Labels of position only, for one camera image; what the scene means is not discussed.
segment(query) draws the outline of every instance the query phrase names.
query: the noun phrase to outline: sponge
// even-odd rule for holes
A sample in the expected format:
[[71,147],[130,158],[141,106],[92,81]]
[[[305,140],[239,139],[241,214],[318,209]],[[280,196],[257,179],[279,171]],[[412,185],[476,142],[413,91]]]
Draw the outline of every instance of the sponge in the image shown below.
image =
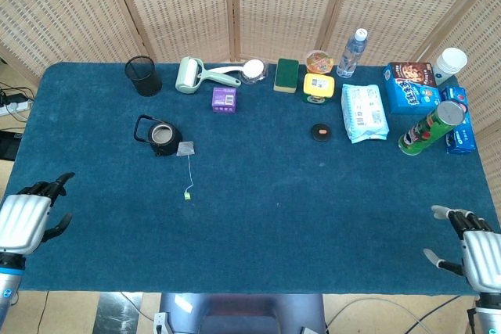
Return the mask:
[[273,90],[284,93],[295,93],[298,71],[299,62],[297,60],[280,58],[276,65]]

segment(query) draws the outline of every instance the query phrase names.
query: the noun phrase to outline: pringles can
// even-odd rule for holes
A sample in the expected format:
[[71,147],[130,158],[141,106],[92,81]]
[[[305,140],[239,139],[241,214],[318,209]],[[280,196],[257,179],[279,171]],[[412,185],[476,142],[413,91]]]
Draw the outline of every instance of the pringles can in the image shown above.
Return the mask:
[[398,147],[408,156],[416,156],[440,137],[463,123],[466,107],[444,101],[398,139]]

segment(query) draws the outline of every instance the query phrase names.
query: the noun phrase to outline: robotic hand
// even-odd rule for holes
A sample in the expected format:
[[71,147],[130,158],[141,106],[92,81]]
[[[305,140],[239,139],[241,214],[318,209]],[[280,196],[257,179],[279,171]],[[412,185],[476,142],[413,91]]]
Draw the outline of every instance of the robotic hand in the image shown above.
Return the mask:
[[70,172],[52,183],[40,181],[21,189],[8,196],[0,209],[0,329],[21,283],[25,256],[41,242],[61,235],[70,224],[72,216],[65,214],[56,227],[45,230],[54,202],[66,195],[64,184],[73,176]]
[[424,255],[437,268],[466,277],[479,293],[475,308],[468,310],[472,334],[474,315],[478,314],[484,334],[501,333],[501,235],[496,234],[483,218],[462,209],[433,205],[437,219],[449,219],[461,241],[463,264],[455,264],[438,257],[432,250]]

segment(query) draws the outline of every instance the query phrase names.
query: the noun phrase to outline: table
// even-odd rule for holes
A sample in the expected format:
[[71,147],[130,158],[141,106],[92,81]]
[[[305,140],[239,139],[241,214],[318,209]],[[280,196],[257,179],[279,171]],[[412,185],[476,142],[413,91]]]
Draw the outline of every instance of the table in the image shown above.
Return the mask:
[[[336,77],[333,103],[272,90],[269,77],[238,89],[237,112],[211,112],[214,83],[174,88],[177,64],[157,66],[163,89],[137,95],[120,63],[58,63],[45,72],[7,192],[73,171],[49,226],[67,232],[27,260],[23,289],[193,293],[472,293],[422,254],[460,260],[450,224],[432,204],[497,220],[477,153],[442,142],[406,156],[397,139],[419,117],[388,112],[383,67]],[[305,68],[300,67],[300,81]],[[387,141],[352,145],[341,84],[378,84]],[[191,158],[155,157],[132,137],[146,113],[194,141]],[[331,127],[315,142],[310,128]]]

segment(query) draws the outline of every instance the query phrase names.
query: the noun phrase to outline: purple box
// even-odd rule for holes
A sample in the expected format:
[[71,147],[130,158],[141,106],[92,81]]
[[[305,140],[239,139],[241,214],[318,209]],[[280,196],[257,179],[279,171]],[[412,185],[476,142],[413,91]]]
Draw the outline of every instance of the purple box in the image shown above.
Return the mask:
[[236,89],[214,88],[212,91],[212,111],[215,113],[235,113]]

